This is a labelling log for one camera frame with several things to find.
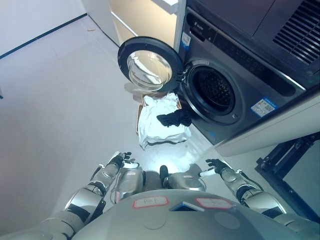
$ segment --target white cloth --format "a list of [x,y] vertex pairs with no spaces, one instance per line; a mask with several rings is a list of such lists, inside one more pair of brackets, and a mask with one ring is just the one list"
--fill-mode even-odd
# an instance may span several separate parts
[[145,96],[144,101],[147,106],[141,110],[138,121],[139,144],[145,149],[148,143],[160,143],[170,141],[179,143],[187,140],[191,136],[191,132],[187,126],[180,124],[179,126],[163,126],[157,119],[158,115],[170,114],[178,109],[178,97],[174,93],[169,93],[163,98],[153,99]]

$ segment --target black stand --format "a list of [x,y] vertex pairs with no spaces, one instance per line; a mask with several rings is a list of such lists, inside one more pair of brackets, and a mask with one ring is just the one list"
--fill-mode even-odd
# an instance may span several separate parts
[[276,146],[264,159],[259,158],[255,170],[271,185],[271,187],[293,208],[300,216],[320,223],[319,216],[312,208],[290,187],[283,178],[295,166],[306,151],[320,139],[320,133],[313,133]]

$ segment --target wall trim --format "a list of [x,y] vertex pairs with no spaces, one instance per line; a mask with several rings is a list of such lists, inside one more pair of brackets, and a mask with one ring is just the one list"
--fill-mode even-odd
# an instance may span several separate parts
[[63,24],[61,24],[61,25],[59,25],[59,26],[57,26],[57,27],[55,27],[55,28],[53,28],[53,29],[51,29],[51,30],[49,30],[49,31],[46,31],[45,33],[43,33],[43,34],[41,34],[41,35],[39,35],[39,36],[36,36],[35,38],[33,38],[33,39],[31,39],[31,40],[29,40],[29,41],[27,41],[27,42],[25,42],[25,43],[23,43],[23,44],[15,47],[14,49],[12,49],[12,50],[10,50],[10,51],[2,54],[2,55],[0,55],[0,59],[3,59],[4,57],[6,57],[6,56],[14,53],[15,51],[23,48],[24,46],[27,46],[28,44],[33,43],[34,41],[36,41],[36,40],[38,40],[38,39],[40,39],[40,38],[43,38],[44,36],[46,36],[46,35],[48,35],[48,34],[51,34],[51,33],[53,33],[54,31],[56,31],[56,30],[58,30],[58,29],[61,29],[61,28],[65,27],[65,26],[67,26],[67,25],[69,25],[69,24],[71,24],[71,23],[73,23],[73,22],[75,22],[75,21],[77,21],[77,20],[85,17],[85,16],[87,16],[87,13],[84,13],[84,14],[82,14],[82,15],[80,15],[80,16],[77,16],[76,18],[71,19],[70,21],[67,21],[67,22],[65,22],[65,23],[63,23]]

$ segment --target front-load washing machine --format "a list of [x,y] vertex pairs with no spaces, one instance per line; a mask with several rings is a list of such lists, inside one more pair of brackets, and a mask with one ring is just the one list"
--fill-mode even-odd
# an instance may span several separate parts
[[192,123],[213,144],[262,122],[305,92],[190,7],[179,53],[138,36],[120,46],[118,64],[144,90],[178,93]]

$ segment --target silver arm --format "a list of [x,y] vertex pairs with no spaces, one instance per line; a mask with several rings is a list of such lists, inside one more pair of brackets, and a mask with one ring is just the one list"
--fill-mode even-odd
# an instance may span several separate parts
[[99,217],[106,205],[104,197],[130,152],[116,152],[107,165],[100,164],[90,182],[76,191],[63,211],[33,228],[0,237],[0,240],[69,240]]
[[248,181],[249,178],[242,170],[234,171],[219,159],[208,159],[207,163],[210,167],[214,167],[217,174],[220,174],[225,185],[242,205],[284,224],[306,240],[320,239],[318,223],[286,213],[284,207],[273,195],[263,191],[261,186],[257,188],[258,183],[252,184],[252,180]]

